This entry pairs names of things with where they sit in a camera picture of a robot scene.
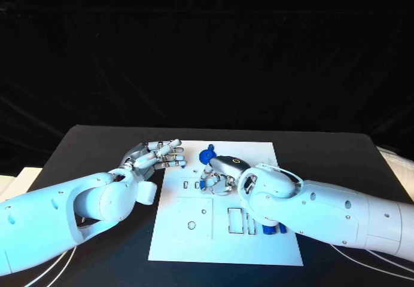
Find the white paper sheet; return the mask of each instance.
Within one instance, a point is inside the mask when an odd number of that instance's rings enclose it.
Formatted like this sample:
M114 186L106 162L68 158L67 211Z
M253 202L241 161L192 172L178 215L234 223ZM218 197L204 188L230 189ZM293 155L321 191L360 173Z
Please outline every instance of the white paper sheet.
M270 142L184 141L188 166L166 169L149 260L303 266L290 229L282 234L277 228L274 235L266 235L256 222L256 235L250 235L243 209L244 233L228 232L228 208L241 208L237 192L215 196L195 188L205 168L199 153L210 144L218 155L238 157L251 166L260 162L279 165Z

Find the black curtain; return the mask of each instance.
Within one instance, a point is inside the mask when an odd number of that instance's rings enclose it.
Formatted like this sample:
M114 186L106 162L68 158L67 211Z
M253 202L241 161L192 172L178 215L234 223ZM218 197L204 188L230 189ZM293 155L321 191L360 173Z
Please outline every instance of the black curtain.
M365 133L414 158L413 14L354 4L0 1L0 172L77 124Z

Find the robotic hand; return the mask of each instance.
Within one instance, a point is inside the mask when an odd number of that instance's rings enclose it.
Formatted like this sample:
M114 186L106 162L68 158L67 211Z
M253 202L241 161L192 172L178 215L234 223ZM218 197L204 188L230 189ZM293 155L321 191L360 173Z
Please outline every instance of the robotic hand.
M233 188L254 220L282 222L322 242L370 249L414 261L414 205L380 199L338 185L303 181L279 167L251 167L235 157L210 160L201 192L225 196Z
M0 276L57 257L153 204L156 169L185 166L179 139L139 144L120 168L35 190L0 203ZM88 220L77 224L75 214Z

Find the blue object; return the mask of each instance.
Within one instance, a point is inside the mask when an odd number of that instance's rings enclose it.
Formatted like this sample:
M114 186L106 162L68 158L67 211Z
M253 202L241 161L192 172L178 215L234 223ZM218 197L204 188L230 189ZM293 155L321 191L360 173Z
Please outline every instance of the blue object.
M280 222L279 222L279 228L280 228L280 233L286 233L287 232L287 227Z
M263 225L263 233L266 235L273 235L276 234L276 227L274 226L266 226Z
M214 152L214 145L210 144L210 148L205 149L202 152L201 152L201 162L202 164L208 164L210 163L210 160L217 157L218 155L215 154Z

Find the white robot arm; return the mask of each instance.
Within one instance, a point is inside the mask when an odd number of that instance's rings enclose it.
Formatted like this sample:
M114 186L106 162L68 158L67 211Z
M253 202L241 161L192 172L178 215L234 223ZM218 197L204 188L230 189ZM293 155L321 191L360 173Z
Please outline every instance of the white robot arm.
M414 261L414 205L316 181L293 183L286 170L251 167L235 157L210 160L202 193L225 196L233 187L241 206L266 226L282 222L296 233L338 246L362 248Z
M156 169L185 166L176 139L142 143L119 169L35 190L0 203L0 276L57 257L129 216L136 201L152 204ZM75 214L88 220L77 224Z

